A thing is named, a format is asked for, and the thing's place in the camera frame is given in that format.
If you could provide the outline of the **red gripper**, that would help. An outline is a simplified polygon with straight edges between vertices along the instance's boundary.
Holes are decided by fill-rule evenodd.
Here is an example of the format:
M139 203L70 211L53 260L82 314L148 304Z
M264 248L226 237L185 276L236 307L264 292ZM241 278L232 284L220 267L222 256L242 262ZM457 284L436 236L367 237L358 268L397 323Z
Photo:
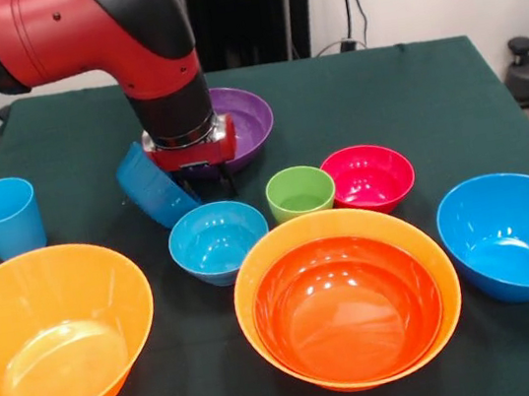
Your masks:
M149 133L142 133L142 147L148 158L162 170L177 171L178 183L186 192L194 192L194 165L214 165L227 197L238 195L227 161L236 152L236 133L231 115L211 118L209 132L202 139L184 147L165 148L155 143Z

